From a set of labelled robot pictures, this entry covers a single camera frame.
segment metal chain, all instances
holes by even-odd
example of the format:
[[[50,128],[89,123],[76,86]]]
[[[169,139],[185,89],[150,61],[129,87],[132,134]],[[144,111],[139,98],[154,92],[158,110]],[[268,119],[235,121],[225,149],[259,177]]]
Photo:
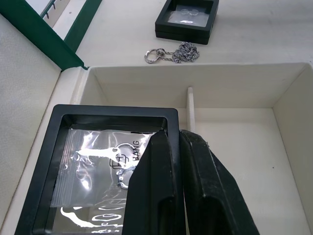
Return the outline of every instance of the metal chain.
[[[156,60],[149,60],[148,55],[152,51],[156,51],[157,59]],[[179,48],[175,52],[168,52],[163,48],[153,49],[148,51],[145,56],[145,60],[147,63],[152,64],[157,62],[159,59],[166,60],[166,61],[173,61],[176,64],[180,64],[182,61],[184,62],[194,62],[198,59],[200,53],[197,51],[197,48],[192,43],[182,42]]]

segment plastic bag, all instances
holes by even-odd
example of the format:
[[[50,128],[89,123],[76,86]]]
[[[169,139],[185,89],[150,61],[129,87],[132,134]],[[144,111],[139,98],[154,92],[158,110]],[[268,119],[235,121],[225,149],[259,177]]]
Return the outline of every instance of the plastic bag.
[[[167,22],[205,27],[208,19],[209,14],[203,7],[177,5]]]
[[[70,129],[51,202],[52,232],[122,234],[128,181],[152,134]]]
[[[152,133],[70,129],[51,207],[91,207],[126,200],[128,181]]]

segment white divider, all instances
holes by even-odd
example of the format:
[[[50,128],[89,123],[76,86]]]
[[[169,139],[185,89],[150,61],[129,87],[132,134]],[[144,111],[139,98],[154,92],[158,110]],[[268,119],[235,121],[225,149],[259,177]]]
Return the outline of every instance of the white divider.
[[[186,115],[187,115],[188,131],[195,132],[196,131],[195,105],[194,105],[194,93],[193,93],[192,87],[188,87],[188,90],[187,90]]]

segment green trim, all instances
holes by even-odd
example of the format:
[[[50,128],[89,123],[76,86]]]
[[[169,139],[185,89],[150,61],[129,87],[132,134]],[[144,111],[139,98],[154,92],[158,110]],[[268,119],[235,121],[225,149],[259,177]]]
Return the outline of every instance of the green trim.
[[[84,62],[25,0],[2,0],[0,14],[61,70],[84,67]]]
[[[102,0],[87,0],[67,33],[64,42],[73,51],[77,51],[101,2]]]
[[[55,3],[56,0],[51,0],[49,2],[49,4],[45,7],[45,9],[43,10],[43,12],[40,14],[41,18],[45,17],[45,14],[47,14],[47,12],[50,10],[50,8],[52,7],[52,5]]]

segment white box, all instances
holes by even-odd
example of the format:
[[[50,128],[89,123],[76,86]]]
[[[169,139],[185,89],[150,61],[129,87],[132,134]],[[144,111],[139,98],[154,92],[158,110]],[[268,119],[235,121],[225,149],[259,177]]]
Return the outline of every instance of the white box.
[[[261,235],[311,234],[309,65],[92,67],[71,100],[176,108],[180,128],[202,135],[235,177]]]

